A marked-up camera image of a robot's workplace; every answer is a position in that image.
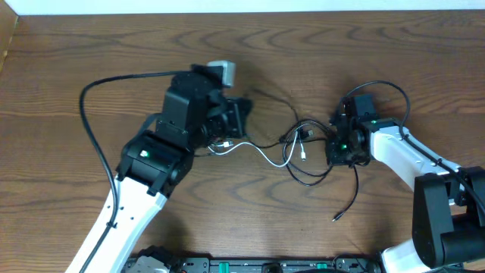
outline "wooden surface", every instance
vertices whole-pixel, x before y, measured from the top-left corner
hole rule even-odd
[[[8,45],[14,34],[17,15],[10,9],[4,0],[0,0],[0,73],[4,59],[7,57]]]
[[[173,14],[22,17],[0,75],[0,271],[63,271],[100,212],[108,181],[79,118],[88,83],[120,74],[237,63],[236,88],[255,108],[248,131],[269,144],[292,113],[252,91],[291,101],[326,122],[339,98],[368,80],[391,80],[411,98],[408,127],[464,166],[485,165],[485,11]],[[159,111],[169,78],[94,89],[89,120],[112,168],[145,116]],[[404,101],[376,86],[384,117]],[[307,145],[309,171],[325,169]],[[269,155],[279,158],[280,149]],[[164,245],[214,257],[322,257],[373,253],[411,236],[412,192],[386,166],[334,168],[303,187],[250,148],[198,158],[135,251]],[[475,264],[472,268],[485,268]]]

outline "wooden table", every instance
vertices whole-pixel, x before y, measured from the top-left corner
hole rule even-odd
[[[339,98],[368,80],[408,93],[407,126],[464,166],[485,165],[484,11],[172,14],[21,17],[0,75],[0,271],[63,271],[100,212],[108,181],[77,108],[88,83],[121,74],[187,69],[230,59],[230,95],[253,99],[248,132],[269,144],[293,123],[283,104],[327,122]],[[169,78],[94,89],[86,101],[95,135],[115,168],[146,115],[160,111]],[[383,117],[404,100],[375,94]],[[324,144],[307,147],[324,170]],[[275,159],[280,149],[268,151]],[[322,257],[373,253],[411,236],[412,192],[385,165],[334,168],[317,187],[297,184],[254,149],[197,158],[135,251],[155,245],[214,257]],[[478,263],[472,268],[485,268]]]

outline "white cable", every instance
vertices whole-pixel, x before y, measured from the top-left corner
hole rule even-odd
[[[250,146],[253,146],[255,149],[257,149],[263,156],[264,158],[266,158],[266,160],[268,160],[268,162],[270,162],[274,167],[276,168],[282,168],[284,166],[286,166],[289,162],[289,160],[291,160],[291,157],[293,155],[293,150],[295,149],[295,143],[296,143],[296,139],[298,138],[298,131],[295,131],[295,139],[293,140],[293,145],[291,146],[291,152],[289,152],[289,157],[288,159],[286,160],[286,162],[284,162],[283,164],[281,165],[278,165],[274,162],[272,162],[266,155],[263,151],[261,151],[261,149],[259,149],[258,147],[256,147],[254,144],[252,143],[249,143],[249,142],[243,142],[243,143],[239,143],[237,144],[236,146],[234,146],[233,148],[227,150],[226,152],[215,152],[211,147],[207,147],[207,149],[211,150],[212,153],[214,153],[215,155],[226,155],[230,152],[232,152],[234,149],[236,149],[237,147],[239,146],[242,146],[242,145],[250,145]]]

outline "white background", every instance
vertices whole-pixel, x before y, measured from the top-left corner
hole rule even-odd
[[[6,2],[18,15],[485,9],[485,0],[6,0]]]

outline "wood grain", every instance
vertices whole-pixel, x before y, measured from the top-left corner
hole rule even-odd
[[[186,69],[230,59],[228,93],[255,102],[248,131],[268,144],[291,111],[252,89],[288,99],[301,116],[327,121],[339,98],[367,80],[391,80],[411,98],[408,127],[464,166],[485,165],[484,11],[172,14],[22,17],[0,76],[0,271],[63,271],[108,192],[78,115],[80,90],[119,74]],[[123,145],[159,111],[169,78],[94,89],[89,120],[114,168]],[[383,116],[401,117],[402,97],[374,93]],[[326,167],[308,144],[309,171]],[[278,158],[280,150],[269,154]],[[386,166],[335,168],[306,188],[252,149],[198,158],[135,251],[160,244],[215,257],[322,257],[373,253],[411,235],[412,192]],[[485,264],[469,265],[485,268]]]
[[[0,73],[2,72],[3,63],[8,54],[8,45],[14,34],[17,15],[4,0],[0,0]]]

